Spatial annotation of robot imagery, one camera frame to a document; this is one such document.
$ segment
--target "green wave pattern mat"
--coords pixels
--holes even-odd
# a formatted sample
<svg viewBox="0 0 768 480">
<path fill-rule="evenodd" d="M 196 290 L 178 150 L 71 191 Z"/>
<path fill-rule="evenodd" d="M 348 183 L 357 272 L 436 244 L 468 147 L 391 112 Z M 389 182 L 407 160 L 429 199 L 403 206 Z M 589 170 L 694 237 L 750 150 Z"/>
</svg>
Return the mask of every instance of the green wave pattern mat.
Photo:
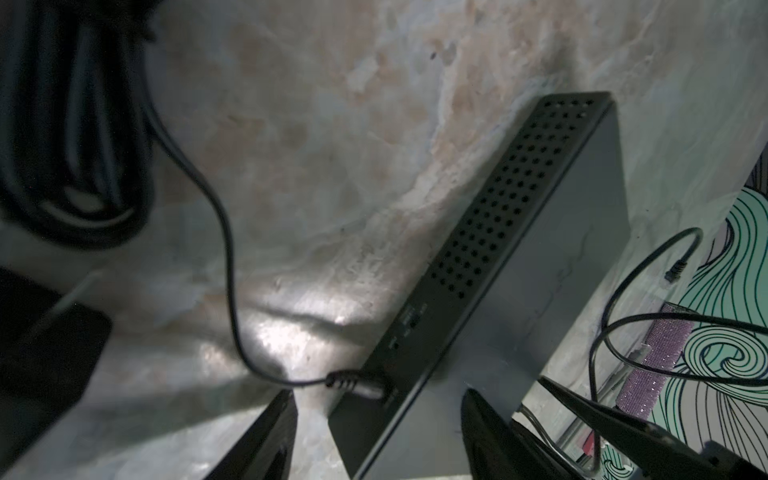
<svg viewBox="0 0 768 480">
<path fill-rule="evenodd" d="M 723 229 L 680 305 L 742 322 L 768 322 L 768 199 L 743 188 Z M 768 372 L 768 338 L 706 324 L 694 328 L 675 370 L 697 375 L 753 378 Z M 700 451 L 707 440 L 725 445 L 768 471 L 768 389 L 671 379 L 652 422 Z M 603 454 L 606 480 L 628 478 L 610 446 Z"/>
</svg>

